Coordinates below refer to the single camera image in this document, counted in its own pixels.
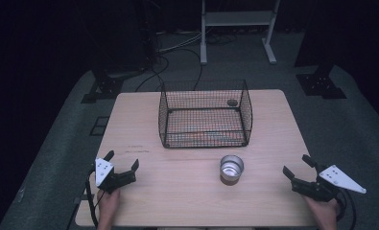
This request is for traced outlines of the black wire mesh basket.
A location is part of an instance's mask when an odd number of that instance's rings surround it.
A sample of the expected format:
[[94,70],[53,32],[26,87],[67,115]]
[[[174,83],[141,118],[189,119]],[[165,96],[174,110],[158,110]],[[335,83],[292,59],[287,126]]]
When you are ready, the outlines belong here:
[[158,132],[167,149],[245,147],[252,125],[252,105],[244,80],[161,84]]

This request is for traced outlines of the white metal stand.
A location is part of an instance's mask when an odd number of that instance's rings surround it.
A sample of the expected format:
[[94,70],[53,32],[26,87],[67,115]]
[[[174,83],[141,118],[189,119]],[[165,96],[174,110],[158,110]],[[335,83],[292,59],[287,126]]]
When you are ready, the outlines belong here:
[[277,60],[272,51],[271,40],[281,0],[275,0],[269,11],[217,11],[206,10],[206,0],[201,0],[201,45],[200,63],[207,63],[206,29],[209,27],[267,26],[268,32],[262,44],[270,64]]

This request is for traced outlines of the black stand base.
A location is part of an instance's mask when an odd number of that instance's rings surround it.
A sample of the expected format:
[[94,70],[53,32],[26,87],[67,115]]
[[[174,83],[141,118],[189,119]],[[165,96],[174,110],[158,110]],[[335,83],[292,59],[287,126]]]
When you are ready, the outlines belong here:
[[332,69],[333,65],[323,64],[314,73],[296,75],[305,95],[321,96],[326,100],[345,99],[345,93],[329,77]]
[[82,98],[82,104],[94,104],[98,100],[116,99],[123,81],[110,77],[105,71],[93,71],[94,82],[90,91]]

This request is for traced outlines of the person's right hand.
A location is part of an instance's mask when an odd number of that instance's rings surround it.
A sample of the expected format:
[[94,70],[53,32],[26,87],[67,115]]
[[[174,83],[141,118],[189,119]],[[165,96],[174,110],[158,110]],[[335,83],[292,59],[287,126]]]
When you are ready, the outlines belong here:
[[302,198],[312,212],[319,230],[337,230],[338,203],[335,199],[324,202],[305,195]]

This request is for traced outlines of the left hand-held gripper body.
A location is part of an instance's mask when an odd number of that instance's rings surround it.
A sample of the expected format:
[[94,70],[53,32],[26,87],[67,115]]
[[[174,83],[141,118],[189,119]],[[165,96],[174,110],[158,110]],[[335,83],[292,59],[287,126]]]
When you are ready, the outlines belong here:
[[111,194],[116,189],[135,181],[135,172],[131,169],[126,172],[115,173],[114,165],[109,161],[103,158],[95,160],[95,183],[100,190]]

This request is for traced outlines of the person's left hand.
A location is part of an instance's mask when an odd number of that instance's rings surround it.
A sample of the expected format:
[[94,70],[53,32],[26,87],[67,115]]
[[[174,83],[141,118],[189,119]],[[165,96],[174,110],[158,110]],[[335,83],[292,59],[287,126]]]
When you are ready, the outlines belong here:
[[120,190],[116,189],[111,194],[102,190],[98,192],[99,196],[99,222],[100,223],[112,223],[114,217],[119,209],[120,203]]

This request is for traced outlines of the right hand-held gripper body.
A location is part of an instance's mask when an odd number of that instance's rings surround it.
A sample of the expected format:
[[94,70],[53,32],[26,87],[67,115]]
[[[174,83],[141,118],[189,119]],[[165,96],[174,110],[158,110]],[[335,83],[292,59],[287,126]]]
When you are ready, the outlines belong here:
[[327,202],[336,198],[340,189],[346,189],[360,194],[365,194],[367,189],[353,180],[349,175],[336,165],[316,166],[317,177],[314,182],[307,182],[296,178],[291,173],[292,191],[303,196],[308,196],[315,201]]

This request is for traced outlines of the metal can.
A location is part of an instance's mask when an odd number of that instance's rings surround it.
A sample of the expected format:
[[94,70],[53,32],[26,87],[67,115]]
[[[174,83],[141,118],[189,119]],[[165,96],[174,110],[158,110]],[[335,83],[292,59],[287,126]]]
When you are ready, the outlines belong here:
[[244,162],[239,156],[224,156],[220,162],[221,181],[226,185],[236,184],[239,181],[244,169]]

